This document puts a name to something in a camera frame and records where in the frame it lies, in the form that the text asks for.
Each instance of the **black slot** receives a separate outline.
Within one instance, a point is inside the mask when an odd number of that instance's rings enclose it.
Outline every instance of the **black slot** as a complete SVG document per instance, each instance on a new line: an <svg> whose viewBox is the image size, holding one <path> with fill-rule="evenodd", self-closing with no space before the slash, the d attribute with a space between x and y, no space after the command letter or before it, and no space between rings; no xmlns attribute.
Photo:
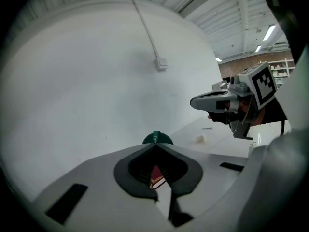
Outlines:
<svg viewBox="0 0 309 232"><path fill-rule="evenodd" d="M88 187L81 184L74 184L71 186L71 188L46 212L47 216L60 224L64 224L87 189Z"/></svg>
<svg viewBox="0 0 309 232"><path fill-rule="evenodd" d="M238 172L241 172L244 168L244 166L240 166L240 165L232 164L232 163L228 163L228 162L221 163L220 167L228 168L228 169L235 170L235 171L238 171Z"/></svg>

